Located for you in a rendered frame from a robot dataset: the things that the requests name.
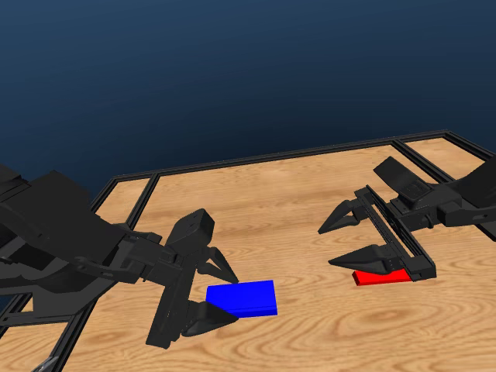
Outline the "thin red peg bar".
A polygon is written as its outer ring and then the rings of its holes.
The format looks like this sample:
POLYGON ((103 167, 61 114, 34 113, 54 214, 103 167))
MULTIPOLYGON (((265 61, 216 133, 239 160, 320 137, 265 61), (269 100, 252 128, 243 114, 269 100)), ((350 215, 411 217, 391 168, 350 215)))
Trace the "thin red peg bar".
POLYGON ((352 277, 357 286, 393 284, 412 281, 412 279, 408 276, 408 273, 404 269, 396 270, 385 275, 372 274, 355 270, 352 274, 352 277))

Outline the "blue hollow socket block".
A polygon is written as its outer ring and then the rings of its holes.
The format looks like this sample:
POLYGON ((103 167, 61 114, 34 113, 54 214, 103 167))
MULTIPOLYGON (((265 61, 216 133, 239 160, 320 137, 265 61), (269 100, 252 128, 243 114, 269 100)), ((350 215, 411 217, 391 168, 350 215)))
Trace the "blue hollow socket block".
POLYGON ((272 280, 208 286, 205 300, 238 318, 277 315, 272 280))

